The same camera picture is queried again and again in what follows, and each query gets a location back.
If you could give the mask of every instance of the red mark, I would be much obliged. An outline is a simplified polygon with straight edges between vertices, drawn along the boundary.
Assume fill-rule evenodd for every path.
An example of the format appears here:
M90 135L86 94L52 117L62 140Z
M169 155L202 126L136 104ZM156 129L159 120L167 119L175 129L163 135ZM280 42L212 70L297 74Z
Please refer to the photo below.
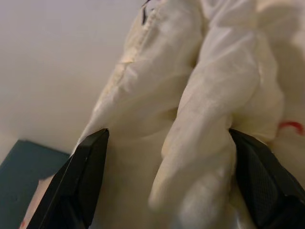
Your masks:
M290 122L281 122L279 125L279 129L289 127L289 126L294 127L299 135L305 135L303 125L300 123L297 123L297 122L291 122L291 121Z
M20 229L24 228L24 226L25 226L25 222L22 221L22 223L21 223L21 225L20 225Z

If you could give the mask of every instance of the crumpled fabric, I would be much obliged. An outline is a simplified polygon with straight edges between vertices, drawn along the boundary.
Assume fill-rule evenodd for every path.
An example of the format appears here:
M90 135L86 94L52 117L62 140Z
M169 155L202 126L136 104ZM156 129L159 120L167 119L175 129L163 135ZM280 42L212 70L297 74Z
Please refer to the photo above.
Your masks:
M282 109L255 1L161 0L145 23L140 10L79 139L110 131L91 228L255 228L228 129L269 142Z

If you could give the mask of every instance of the beige wall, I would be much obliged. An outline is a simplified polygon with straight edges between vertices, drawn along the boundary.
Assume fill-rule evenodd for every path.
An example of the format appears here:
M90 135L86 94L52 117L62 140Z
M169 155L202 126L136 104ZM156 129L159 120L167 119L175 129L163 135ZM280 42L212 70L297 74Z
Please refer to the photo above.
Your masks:
M1 0L0 132L70 152L143 0Z

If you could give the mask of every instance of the white wall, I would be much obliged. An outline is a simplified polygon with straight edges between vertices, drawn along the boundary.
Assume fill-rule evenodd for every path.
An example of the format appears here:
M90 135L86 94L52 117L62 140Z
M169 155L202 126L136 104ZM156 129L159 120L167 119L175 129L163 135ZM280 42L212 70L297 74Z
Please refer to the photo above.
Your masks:
M0 131L70 152L144 0L1 0Z

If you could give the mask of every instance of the teal surface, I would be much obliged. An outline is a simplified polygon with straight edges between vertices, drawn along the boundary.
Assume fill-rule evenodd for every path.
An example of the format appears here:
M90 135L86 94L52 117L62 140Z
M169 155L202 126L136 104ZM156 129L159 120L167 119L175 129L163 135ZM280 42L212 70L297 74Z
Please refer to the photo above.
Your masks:
M69 158L28 141L18 141L0 165L0 229L18 229L38 180L55 174Z

